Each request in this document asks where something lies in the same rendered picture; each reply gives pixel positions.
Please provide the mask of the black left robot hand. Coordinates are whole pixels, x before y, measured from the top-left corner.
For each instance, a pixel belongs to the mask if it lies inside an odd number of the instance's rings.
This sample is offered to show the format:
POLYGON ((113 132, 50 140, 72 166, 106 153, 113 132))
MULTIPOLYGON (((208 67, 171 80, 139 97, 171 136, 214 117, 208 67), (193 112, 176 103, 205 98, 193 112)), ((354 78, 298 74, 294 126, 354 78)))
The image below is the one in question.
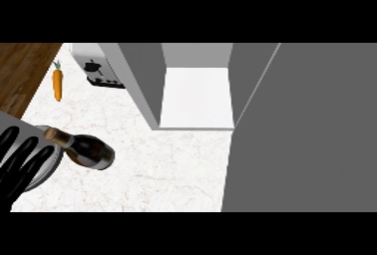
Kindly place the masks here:
POLYGON ((38 144, 38 138, 29 136, 3 161, 17 135, 17 127, 7 127, 0 133, 0 213, 10 212, 11 205, 26 189, 42 163, 54 152, 54 147, 47 145, 31 159, 26 159, 38 144))

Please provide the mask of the dark wine bottle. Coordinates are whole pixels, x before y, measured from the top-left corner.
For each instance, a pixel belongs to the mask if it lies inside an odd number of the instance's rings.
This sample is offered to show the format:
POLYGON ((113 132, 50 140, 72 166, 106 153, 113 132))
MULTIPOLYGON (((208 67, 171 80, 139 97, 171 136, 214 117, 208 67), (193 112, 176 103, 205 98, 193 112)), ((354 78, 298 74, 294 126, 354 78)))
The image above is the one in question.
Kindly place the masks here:
POLYGON ((69 134, 48 127, 44 131, 44 139, 63 149, 78 165, 96 170, 103 170, 112 165, 115 151, 94 136, 69 134))

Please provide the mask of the grey cabinet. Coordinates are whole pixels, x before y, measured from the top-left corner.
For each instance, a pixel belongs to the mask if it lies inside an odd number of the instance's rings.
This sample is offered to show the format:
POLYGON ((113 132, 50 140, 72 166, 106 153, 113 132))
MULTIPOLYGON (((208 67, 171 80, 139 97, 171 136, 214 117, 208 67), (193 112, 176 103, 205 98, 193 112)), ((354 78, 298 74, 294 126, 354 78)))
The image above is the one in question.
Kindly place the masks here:
POLYGON ((276 43, 103 43, 115 75, 153 130, 232 130, 276 43))

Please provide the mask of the dark grey cabinet door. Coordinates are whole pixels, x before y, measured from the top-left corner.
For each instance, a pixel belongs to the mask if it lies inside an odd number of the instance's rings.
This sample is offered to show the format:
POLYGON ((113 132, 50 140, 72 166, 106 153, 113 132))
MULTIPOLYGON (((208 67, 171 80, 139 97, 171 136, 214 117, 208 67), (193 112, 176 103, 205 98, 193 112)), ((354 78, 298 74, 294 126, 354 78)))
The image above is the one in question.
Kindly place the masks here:
POLYGON ((377 211, 377 44, 283 44, 230 138, 224 211, 377 211))

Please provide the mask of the grey round plate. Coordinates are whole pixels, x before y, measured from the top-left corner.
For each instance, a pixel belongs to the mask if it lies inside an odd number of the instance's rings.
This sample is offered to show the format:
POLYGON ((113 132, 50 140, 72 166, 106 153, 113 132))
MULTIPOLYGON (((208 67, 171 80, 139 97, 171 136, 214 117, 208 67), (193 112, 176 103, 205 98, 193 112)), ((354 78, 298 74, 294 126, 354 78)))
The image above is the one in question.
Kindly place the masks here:
POLYGON ((53 151, 50 157, 47 158, 47 160, 44 161, 44 163, 39 167, 39 170, 38 170, 38 172, 25 188, 26 191, 31 191, 48 179, 53 172, 56 171, 56 168, 60 164, 60 160, 63 157, 62 148, 54 143, 51 143, 50 141, 47 141, 44 139, 44 131, 47 130, 48 126, 37 126, 37 128, 39 129, 39 131, 37 132, 38 144, 37 144, 37 147, 31 153, 31 156, 34 156, 47 145, 51 145, 54 147, 54 151, 53 151))

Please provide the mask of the grey flat panel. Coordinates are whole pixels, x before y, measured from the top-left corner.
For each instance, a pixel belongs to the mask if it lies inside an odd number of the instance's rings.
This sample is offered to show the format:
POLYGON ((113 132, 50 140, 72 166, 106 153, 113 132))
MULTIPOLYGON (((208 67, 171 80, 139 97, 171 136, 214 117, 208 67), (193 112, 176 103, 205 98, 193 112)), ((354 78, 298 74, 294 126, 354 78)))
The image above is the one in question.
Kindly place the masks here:
POLYGON ((32 126, 0 111, 0 134, 7 129, 7 127, 16 127, 19 129, 19 133, 5 153, 5 157, 11 155, 19 145, 31 136, 38 139, 38 143, 29 156, 34 156, 44 146, 51 145, 51 143, 44 139, 44 130, 48 128, 47 126, 32 126))

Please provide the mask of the orange carrot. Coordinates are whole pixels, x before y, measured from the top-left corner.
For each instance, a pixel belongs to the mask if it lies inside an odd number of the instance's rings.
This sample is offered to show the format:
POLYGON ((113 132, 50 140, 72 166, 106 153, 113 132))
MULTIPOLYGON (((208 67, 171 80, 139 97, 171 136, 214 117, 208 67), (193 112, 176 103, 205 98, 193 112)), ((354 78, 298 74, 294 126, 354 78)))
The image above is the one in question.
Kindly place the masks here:
POLYGON ((54 99, 57 102, 62 101, 62 83, 63 83, 63 73, 62 73, 62 65, 60 62, 53 62, 54 71, 53 71, 53 91, 54 91, 54 99))

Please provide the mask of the white toaster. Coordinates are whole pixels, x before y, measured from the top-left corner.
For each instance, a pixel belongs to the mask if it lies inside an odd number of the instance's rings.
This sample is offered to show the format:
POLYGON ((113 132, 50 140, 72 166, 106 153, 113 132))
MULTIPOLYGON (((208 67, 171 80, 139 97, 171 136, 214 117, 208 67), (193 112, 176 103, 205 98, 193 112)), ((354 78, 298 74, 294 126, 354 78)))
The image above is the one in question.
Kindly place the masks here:
POLYGON ((93 86, 115 89, 125 87, 97 43, 72 43, 71 55, 93 86))

